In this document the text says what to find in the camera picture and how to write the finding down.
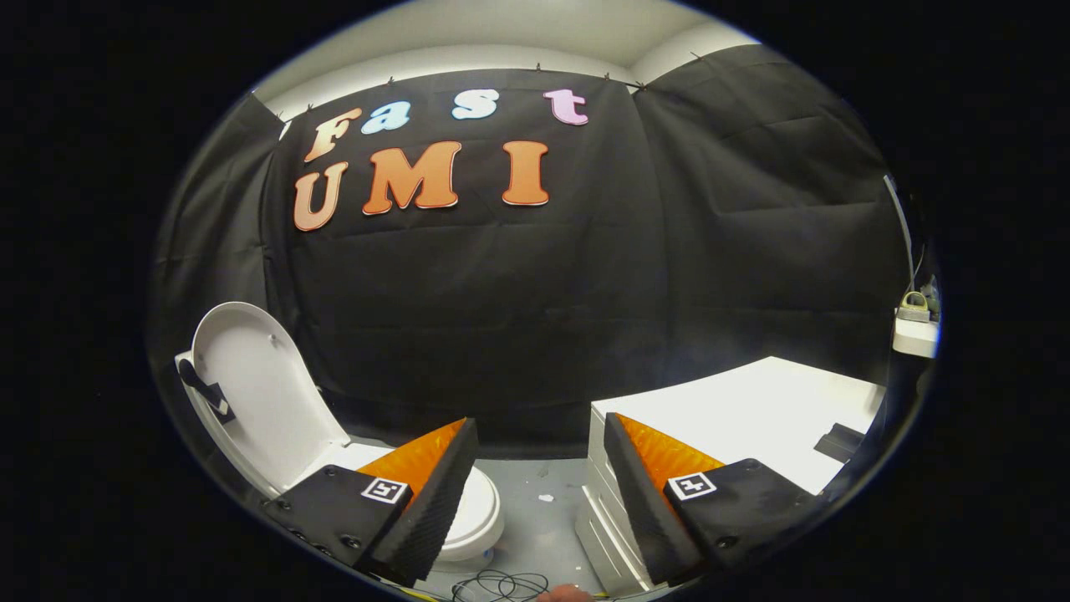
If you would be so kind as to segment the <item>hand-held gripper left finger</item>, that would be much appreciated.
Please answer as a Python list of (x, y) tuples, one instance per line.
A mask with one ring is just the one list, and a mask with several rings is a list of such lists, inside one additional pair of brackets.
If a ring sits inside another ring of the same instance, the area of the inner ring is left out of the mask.
[(324, 464), (261, 509), (337, 564), (411, 587), (441, 553), (478, 447), (467, 416), (363, 467)]

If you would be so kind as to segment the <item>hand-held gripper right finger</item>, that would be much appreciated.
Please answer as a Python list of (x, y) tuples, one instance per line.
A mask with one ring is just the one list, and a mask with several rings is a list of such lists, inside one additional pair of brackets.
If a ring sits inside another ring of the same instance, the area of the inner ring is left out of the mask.
[(748, 568), (798, 538), (824, 503), (754, 458), (720, 462), (618, 412), (605, 415), (603, 449), (658, 584)]

